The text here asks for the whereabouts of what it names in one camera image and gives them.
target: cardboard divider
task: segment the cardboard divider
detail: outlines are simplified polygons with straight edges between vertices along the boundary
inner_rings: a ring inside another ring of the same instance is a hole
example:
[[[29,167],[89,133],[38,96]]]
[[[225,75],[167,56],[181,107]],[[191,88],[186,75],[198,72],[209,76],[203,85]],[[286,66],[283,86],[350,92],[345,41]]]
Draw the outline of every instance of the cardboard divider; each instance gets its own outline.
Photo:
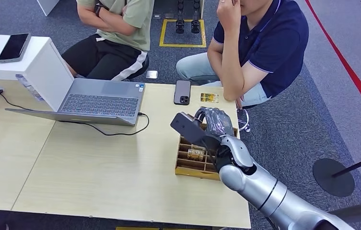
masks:
[[[202,124],[201,128],[205,130],[206,124]],[[237,136],[238,129],[234,128],[234,135]],[[190,160],[187,158],[189,149],[192,149],[192,144],[188,142],[184,137],[180,137],[179,148],[177,152],[175,174],[187,175],[204,179],[220,180],[220,177],[211,162],[211,158],[206,154],[203,155],[203,160]]]

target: red floor stripe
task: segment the red floor stripe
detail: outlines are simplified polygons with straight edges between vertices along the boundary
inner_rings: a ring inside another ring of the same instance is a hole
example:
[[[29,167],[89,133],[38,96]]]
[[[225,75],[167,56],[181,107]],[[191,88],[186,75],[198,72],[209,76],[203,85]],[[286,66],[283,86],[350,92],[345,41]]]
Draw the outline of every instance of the red floor stripe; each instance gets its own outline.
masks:
[[[344,68],[346,69],[347,73],[349,74],[351,80],[354,82],[355,86],[357,87],[358,91],[361,93],[361,80],[358,78],[357,74],[345,60],[344,56],[341,54],[340,50],[337,48],[336,44],[334,44],[333,39],[331,39],[330,35],[328,35],[327,31],[324,29],[324,26],[321,24],[319,18],[317,17],[315,11],[313,10],[312,5],[310,4],[309,0],[306,0],[307,5],[310,8],[313,16],[316,18],[316,21],[319,23],[321,29],[323,30],[324,34],[327,37],[327,40],[330,42],[331,46],[333,47],[334,51],[336,52],[338,58],[340,59],[341,63],[343,63]]]

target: white stripe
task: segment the white stripe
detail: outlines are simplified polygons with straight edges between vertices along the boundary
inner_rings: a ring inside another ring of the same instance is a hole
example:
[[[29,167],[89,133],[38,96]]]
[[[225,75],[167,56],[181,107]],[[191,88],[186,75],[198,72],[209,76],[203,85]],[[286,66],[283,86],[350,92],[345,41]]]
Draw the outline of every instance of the white stripe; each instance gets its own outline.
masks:
[[[280,6],[280,0],[279,0],[278,7],[276,8],[276,10],[275,10],[275,13],[274,13],[274,14],[276,14],[276,12],[278,12],[278,10],[279,10],[279,6]]]
[[[265,73],[273,73],[273,72],[271,72],[271,71],[267,71],[267,70],[261,69],[260,67],[252,64],[252,62],[251,62],[250,60],[248,60],[248,62],[249,62],[253,67],[259,69],[260,71],[264,71]]]
[[[112,81],[122,81],[127,77],[131,76],[131,74],[136,73],[138,70],[140,70],[142,68],[143,62],[146,59],[146,55],[146,52],[141,51],[141,54],[138,56],[135,63],[127,69],[121,71],[117,76],[113,77]]]

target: black smartphone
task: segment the black smartphone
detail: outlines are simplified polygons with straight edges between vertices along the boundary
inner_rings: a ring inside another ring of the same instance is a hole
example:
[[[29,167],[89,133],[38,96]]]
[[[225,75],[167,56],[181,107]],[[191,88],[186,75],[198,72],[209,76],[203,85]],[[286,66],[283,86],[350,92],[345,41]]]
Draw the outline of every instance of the black smartphone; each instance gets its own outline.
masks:
[[[176,82],[175,104],[188,105],[190,103],[190,82],[188,80],[178,80]]]
[[[16,62],[22,60],[30,39],[30,34],[11,35],[0,54],[0,63]]]

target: wristwatch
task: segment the wristwatch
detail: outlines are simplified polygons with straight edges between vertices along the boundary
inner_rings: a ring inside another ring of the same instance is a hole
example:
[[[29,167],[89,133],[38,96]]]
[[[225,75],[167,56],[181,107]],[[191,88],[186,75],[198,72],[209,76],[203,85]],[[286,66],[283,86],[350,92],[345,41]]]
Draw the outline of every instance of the wristwatch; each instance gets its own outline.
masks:
[[[106,10],[110,10],[109,8],[107,8],[105,5],[103,5],[99,0],[96,0],[96,3],[95,3],[95,7],[94,7],[94,13],[97,17],[100,17],[100,10],[101,8],[104,8]]]

